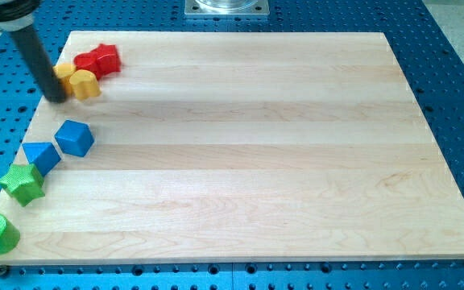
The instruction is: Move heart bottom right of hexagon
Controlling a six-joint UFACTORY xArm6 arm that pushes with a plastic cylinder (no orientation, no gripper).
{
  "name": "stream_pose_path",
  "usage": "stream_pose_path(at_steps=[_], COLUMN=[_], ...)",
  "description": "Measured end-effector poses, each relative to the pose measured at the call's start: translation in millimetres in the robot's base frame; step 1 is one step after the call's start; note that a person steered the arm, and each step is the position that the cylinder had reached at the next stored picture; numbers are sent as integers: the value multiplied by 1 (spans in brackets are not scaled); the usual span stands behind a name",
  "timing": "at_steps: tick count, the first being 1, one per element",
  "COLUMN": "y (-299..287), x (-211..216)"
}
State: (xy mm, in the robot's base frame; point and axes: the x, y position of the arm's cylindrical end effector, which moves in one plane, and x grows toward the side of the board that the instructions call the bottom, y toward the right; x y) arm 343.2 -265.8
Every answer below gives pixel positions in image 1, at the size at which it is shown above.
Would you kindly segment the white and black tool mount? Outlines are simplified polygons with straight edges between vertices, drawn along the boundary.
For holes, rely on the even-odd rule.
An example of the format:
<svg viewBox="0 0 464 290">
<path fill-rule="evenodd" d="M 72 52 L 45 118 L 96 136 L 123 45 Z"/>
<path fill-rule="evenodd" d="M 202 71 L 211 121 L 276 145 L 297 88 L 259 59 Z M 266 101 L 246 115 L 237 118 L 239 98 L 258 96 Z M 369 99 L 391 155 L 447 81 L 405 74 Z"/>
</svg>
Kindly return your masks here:
<svg viewBox="0 0 464 290">
<path fill-rule="evenodd" d="M 18 31 L 33 24 L 40 0 L 0 0 L 0 28 Z"/>
</svg>

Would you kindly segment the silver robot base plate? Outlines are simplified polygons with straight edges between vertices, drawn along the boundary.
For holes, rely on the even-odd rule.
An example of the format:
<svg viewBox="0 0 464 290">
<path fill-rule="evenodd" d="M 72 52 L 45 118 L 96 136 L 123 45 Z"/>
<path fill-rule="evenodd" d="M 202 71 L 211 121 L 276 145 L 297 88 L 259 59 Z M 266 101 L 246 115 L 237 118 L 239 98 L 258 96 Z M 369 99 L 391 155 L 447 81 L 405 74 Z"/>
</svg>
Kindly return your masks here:
<svg viewBox="0 0 464 290">
<path fill-rule="evenodd" d="M 186 16 L 226 16 L 270 14 L 268 0 L 185 0 Z"/>
</svg>

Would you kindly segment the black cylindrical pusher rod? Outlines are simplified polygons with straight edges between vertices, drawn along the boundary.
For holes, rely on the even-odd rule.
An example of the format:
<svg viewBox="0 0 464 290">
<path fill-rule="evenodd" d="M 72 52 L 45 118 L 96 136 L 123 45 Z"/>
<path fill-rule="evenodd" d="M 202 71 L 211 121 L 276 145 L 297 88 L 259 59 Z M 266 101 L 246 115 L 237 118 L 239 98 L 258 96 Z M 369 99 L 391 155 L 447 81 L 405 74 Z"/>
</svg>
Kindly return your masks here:
<svg viewBox="0 0 464 290">
<path fill-rule="evenodd" d="M 35 78 L 43 96 L 53 103 L 65 102 L 68 94 L 57 77 L 50 57 L 35 28 L 29 25 L 20 30 L 11 31 L 10 37 Z"/>
</svg>

